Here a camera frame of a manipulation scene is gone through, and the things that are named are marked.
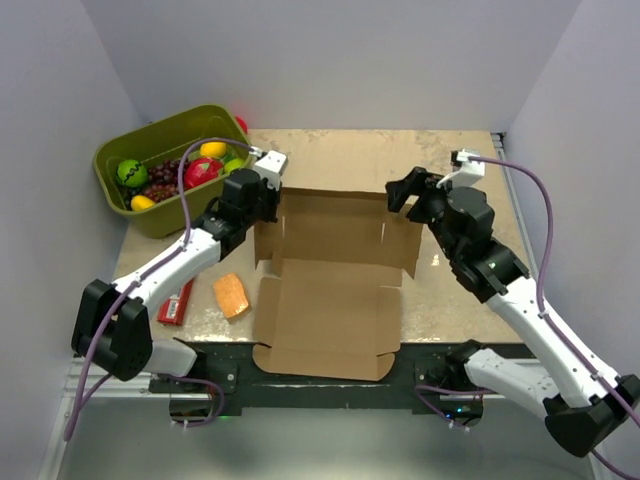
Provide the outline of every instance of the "red apple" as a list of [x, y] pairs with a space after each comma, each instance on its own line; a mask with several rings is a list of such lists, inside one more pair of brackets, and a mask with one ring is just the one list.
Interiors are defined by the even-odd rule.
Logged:
[[203, 183], [218, 178], [224, 163], [215, 158], [201, 157], [191, 162], [187, 173], [184, 175], [184, 184], [187, 188], [194, 188]]

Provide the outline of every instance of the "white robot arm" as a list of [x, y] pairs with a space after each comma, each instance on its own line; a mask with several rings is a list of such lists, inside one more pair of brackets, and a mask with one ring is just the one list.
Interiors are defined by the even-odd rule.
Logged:
[[[640, 400], [640, 380], [621, 377], [598, 358], [546, 300], [546, 315], [540, 313], [536, 281], [517, 256], [493, 238], [495, 213], [486, 195], [472, 188], [484, 175], [478, 157], [473, 150], [453, 152], [454, 171], [446, 176], [416, 167], [403, 180], [387, 183], [388, 208], [398, 212], [409, 196], [417, 197], [409, 220], [429, 227], [458, 282], [505, 320], [548, 372], [534, 374], [470, 341], [448, 359], [463, 383], [518, 403], [543, 418], [565, 450], [585, 456], [627, 418], [604, 383], [633, 408]], [[597, 374], [578, 355], [587, 358]]]
[[173, 292], [240, 245], [256, 222], [276, 221], [287, 161], [286, 155], [269, 151], [252, 169], [233, 171], [224, 181], [221, 197], [215, 199], [217, 210], [210, 204], [193, 222], [188, 243], [185, 232], [171, 247], [129, 275], [110, 285], [100, 280], [89, 284], [80, 302], [73, 350], [86, 355], [105, 312], [128, 290], [117, 321], [111, 321], [100, 337], [93, 362], [123, 381], [140, 372], [187, 375], [196, 361], [196, 351], [173, 339], [152, 342], [149, 317]]

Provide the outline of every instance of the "tabletop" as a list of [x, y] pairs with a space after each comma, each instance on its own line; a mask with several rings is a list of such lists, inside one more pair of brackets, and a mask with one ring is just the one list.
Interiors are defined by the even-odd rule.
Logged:
[[[252, 144], [286, 153], [289, 165], [283, 183], [289, 187], [340, 191], [384, 192], [389, 180], [404, 177], [416, 165], [437, 173], [451, 171], [450, 152], [461, 148], [495, 157], [491, 136], [482, 131], [435, 130], [252, 130]], [[487, 165], [476, 187], [486, 192], [496, 212], [494, 235], [525, 263], [520, 231], [500, 167]], [[115, 278], [151, 260], [179, 233], [162, 240], [143, 237], [129, 227], [118, 258]], [[227, 320], [218, 307], [213, 283], [227, 273], [242, 280], [250, 302], [257, 299], [264, 265], [254, 265], [253, 232], [223, 262], [200, 273], [193, 284], [182, 327], [151, 319], [154, 338], [187, 341], [253, 341], [253, 312]], [[497, 315], [464, 290], [451, 273], [437, 242], [425, 227], [414, 279], [406, 273], [402, 286], [403, 342], [519, 341]]]

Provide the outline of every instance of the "white wall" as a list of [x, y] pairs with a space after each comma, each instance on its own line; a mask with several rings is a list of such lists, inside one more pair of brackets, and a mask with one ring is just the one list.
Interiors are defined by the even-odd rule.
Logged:
[[78, 0], [4, 2], [0, 71], [0, 477], [31, 479], [82, 289], [123, 233], [91, 158], [139, 119]]
[[[507, 155], [532, 167], [554, 201], [557, 231], [547, 293], [620, 373], [640, 374], [640, 3], [584, 0], [507, 134]], [[545, 214], [517, 181], [537, 258]], [[607, 442], [640, 475], [640, 432], [627, 422]]]
[[505, 130], [579, 0], [83, 0], [143, 119]]

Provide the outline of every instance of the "cardboard box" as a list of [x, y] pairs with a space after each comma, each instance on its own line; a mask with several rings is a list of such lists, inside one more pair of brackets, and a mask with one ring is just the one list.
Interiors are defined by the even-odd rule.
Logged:
[[400, 348], [402, 271], [422, 225], [381, 193], [283, 189], [279, 222], [255, 228], [261, 280], [253, 359], [264, 371], [380, 380]]

